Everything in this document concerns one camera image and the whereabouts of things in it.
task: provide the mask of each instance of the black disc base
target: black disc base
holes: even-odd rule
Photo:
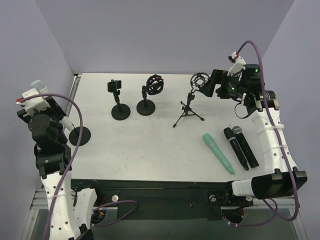
[[[77,145],[77,142],[79,139],[79,133],[80,133],[80,127],[77,126],[69,134],[69,142],[73,146]],[[89,142],[90,138],[91,138],[91,132],[88,128],[86,128],[84,126],[83,130],[82,130],[82,137],[81,137],[81,141],[80,141],[80,146],[85,145],[87,142]]]
[[[119,111],[118,106],[115,105],[112,110],[111,110],[111,115],[115,120],[125,120],[130,116],[130,107],[128,107],[127,105],[120,103],[121,109],[122,111]]]
[[[136,105],[136,111],[142,116],[149,116],[149,115],[153,114],[156,110],[156,105],[154,104],[153,101],[147,99],[146,105],[147,106],[145,106],[144,100],[141,100]]]

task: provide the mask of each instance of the teal microphone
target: teal microphone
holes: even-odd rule
[[[214,153],[216,158],[219,160],[219,162],[222,164],[222,166],[230,173],[235,174],[235,170],[232,168],[230,162],[225,157],[225,155],[222,153],[222,151],[219,149],[217,144],[215,143],[215,140],[212,138],[212,136],[209,133],[206,133],[202,136],[202,139],[204,143],[211,149],[211,151]]]

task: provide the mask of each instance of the tripod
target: tripod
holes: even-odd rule
[[[181,116],[179,117],[178,121],[176,121],[176,123],[173,125],[173,127],[175,128],[177,126],[177,123],[180,121],[181,118],[183,117],[187,117],[187,116],[197,116],[198,118],[200,118],[201,121],[204,121],[205,119],[201,116],[199,116],[198,114],[196,114],[194,111],[192,111],[191,107],[190,107],[190,103],[192,100],[195,99],[195,95],[192,92],[188,93],[188,97],[187,97],[187,101],[186,104],[184,104],[182,101],[180,102],[183,107],[183,113],[181,114]]]

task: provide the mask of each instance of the gray backdrop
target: gray backdrop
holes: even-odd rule
[[[294,0],[35,2],[75,73],[193,74],[229,66],[248,39],[264,53]]]
[[[299,200],[310,240],[320,234],[319,9],[319,0],[295,0],[263,58],[266,87],[278,94],[290,152],[308,175]]]
[[[34,80],[69,93],[73,74],[33,0],[0,1],[0,239],[18,240],[40,186],[28,126],[16,99]]]

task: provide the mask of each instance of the white table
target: white table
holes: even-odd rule
[[[173,128],[183,112],[180,101],[187,101],[191,75],[160,74],[164,79],[163,91],[147,97],[155,103],[155,112],[139,115],[136,106],[142,100],[141,88],[151,75],[82,74],[74,101],[81,109],[84,126],[91,131],[91,139],[79,148],[72,164],[73,179],[227,182],[267,174],[255,126],[250,119],[237,118],[236,102],[231,99],[219,99],[216,93],[208,98],[196,92],[190,107],[205,121],[188,116]],[[130,117],[123,121],[111,116],[116,104],[113,94],[107,91],[111,79],[122,80],[120,102],[131,109]],[[237,113],[247,114],[244,107],[238,107]],[[74,107],[69,117],[79,126]],[[236,125],[242,127],[259,167],[244,170],[225,138],[223,129]],[[205,145],[205,133],[215,139],[235,170],[234,175]]]

